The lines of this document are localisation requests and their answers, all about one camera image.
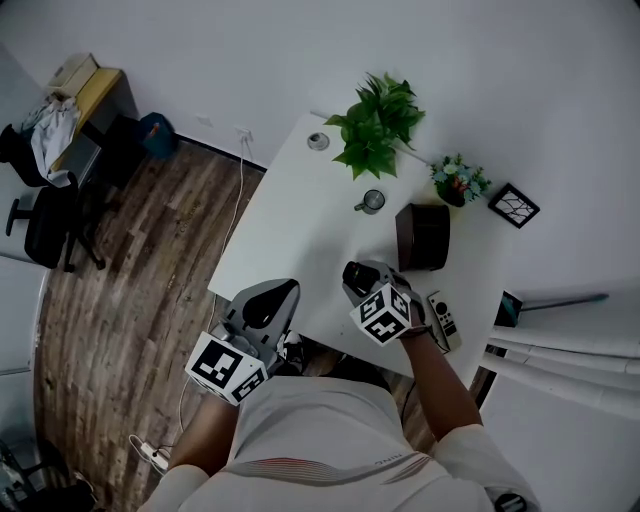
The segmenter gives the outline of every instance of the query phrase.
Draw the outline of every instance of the striped shirt trim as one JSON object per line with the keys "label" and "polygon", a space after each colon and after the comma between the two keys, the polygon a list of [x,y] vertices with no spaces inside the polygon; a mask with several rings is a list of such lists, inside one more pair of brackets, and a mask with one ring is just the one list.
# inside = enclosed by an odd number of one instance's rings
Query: striped shirt trim
{"label": "striped shirt trim", "polygon": [[357,482],[377,475],[404,464],[415,457],[419,458],[400,470],[395,476],[383,482],[383,484],[392,484],[417,474],[431,460],[431,457],[414,452],[382,464],[361,466],[353,469],[338,469],[321,462],[300,459],[264,459],[231,464],[225,467],[222,472],[247,478],[265,478],[311,487],[332,487]]}

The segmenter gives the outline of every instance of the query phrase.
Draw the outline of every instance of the white cable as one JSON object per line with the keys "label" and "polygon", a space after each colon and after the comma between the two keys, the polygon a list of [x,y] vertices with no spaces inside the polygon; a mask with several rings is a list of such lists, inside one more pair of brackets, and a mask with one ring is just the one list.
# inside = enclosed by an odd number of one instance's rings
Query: white cable
{"label": "white cable", "polygon": [[180,420],[180,432],[184,432],[184,425],[182,423],[182,400],[184,398],[184,392],[187,390],[187,384],[191,377],[187,377],[187,381],[184,383],[184,387],[182,388],[182,393],[180,393],[180,401],[178,402],[178,419]]}
{"label": "white cable", "polygon": [[138,443],[140,443],[140,446],[142,446],[144,443],[142,442],[142,439],[140,439],[138,436],[136,436],[135,434],[131,434],[129,436],[129,443],[131,443],[131,446],[133,446],[133,449],[138,452],[138,455],[140,456],[140,458],[142,460],[147,461],[149,464],[151,464],[151,466],[153,466],[153,469],[155,469],[158,473],[160,473],[161,475],[164,476],[164,471],[162,471],[158,466],[155,465],[155,463],[149,458],[147,457],[144,453],[142,453],[140,451],[140,448],[138,448],[136,446],[136,444],[133,442],[133,440],[137,440]]}
{"label": "white cable", "polygon": [[[233,229],[233,225],[236,222],[236,217],[238,215],[238,207],[240,206],[240,199],[242,198],[242,189],[244,188],[244,172],[242,170],[244,164],[244,145],[247,145],[247,149],[251,154],[251,148],[249,147],[249,142],[247,141],[247,137],[245,135],[240,139],[240,190],[238,191],[238,199],[236,200],[236,206],[233,210],[233,218],[231,219],[231,224],[229,224],[229,229],[227,230],[227,234],[224,237],[224,241],[222,242],[222,250],[220,251],[220,257],[224,254],[224,250],[227,247],[227,241],[229,240],[229,235],[231,234],[231,230]],[[211,308],[211,316],[209,317],[209,323],[207,324],[207,332],[211,331],[211,322],[213,322],[213,315],[216,313],[216,300],[218,298],[217,294],[213,294],[213,307]]]}

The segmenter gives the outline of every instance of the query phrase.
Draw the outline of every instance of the black picture frame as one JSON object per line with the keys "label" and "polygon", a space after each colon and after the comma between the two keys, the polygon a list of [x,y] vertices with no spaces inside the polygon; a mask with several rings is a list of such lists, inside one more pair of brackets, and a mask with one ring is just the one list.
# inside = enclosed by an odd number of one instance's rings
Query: black picture frame
{"label": "black picture frame", "polygon": [[[518,223],[513,217],[511,217],[508,213],[502,211],[497,206],[498,203],[500,201],[502,201],[504,199],[504,197],[509,193],[513,194],[514,196],[516,196],[516,198],[518,200],[520,200],[522,203],[524,203],[524,206],[526,206],[527,209],[530,210],[530,212],[528,212],[528,215],[526,216],[526,218],[520,223]],[[498,215],[500,215],[500,217],[502,217],[503,219],[507,220],[508,222],[513,224],[518,229],[521,229],[522,226],[527,224],[531,219],[533,219],[540,212],[540,208],[538,207],[538,205],[536,205],[531,199],[529,199],[522,192],[520,192],[516,187],[511,185],[511,183],[507,183],[504,187],[502,187],[500,192],[498,192],[493,197],[493,199],[489,202],[488,206],[489,206],[489,208],[491,210],[493,210]]]}

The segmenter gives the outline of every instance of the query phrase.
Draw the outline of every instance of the wall outlet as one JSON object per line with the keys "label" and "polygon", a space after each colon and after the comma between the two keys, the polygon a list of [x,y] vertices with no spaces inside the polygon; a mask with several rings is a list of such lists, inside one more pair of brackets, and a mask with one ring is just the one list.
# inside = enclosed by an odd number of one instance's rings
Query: wall outlet
{"label": "wall outlet", "polygon": [[236,133],[238,134],[238,139],[242,140],[244,137],[247,142],[253,142],[253,135],[251,135],[251,130],[248,128],[243,128],[242,126],[234,126],[236,129]]}
{"label": "wall outlet", "polygon": [[206,126],[207,128],[213,128],[213,123],[211,122],[211,118],[209,116],[205,116],[203,114],[196,114],[196,119],[202,126]]}

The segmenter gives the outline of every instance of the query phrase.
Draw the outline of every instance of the wooden floor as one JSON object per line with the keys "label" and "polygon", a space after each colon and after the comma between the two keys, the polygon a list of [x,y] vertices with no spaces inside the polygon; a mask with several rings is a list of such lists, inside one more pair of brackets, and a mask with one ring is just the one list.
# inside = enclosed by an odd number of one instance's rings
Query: wooden floor
{"label": "wooden floor", "polygon": [[[106,269],[97,271],[76,248],[76,272],[51,273],[39,325],[36,422],[94,484],[106,510],[136,510],[159,480],[128,436],[159,446],[178,435],[184,366],[211,314],[207,284],[233,215],[238,171],[236,162],[185,142],[167,162],[146,160],[116,194],[119,211],[96,232]],[[239,214],[261,178],[245,167]],[[322,354],[311,372],[328,371],[337,357]],[[411,381],[386,376],[400,407]],[[201,395],[187,386],[185,422]],[[432,436],[415,393],[406,419],[408,439],[426,450]]]}

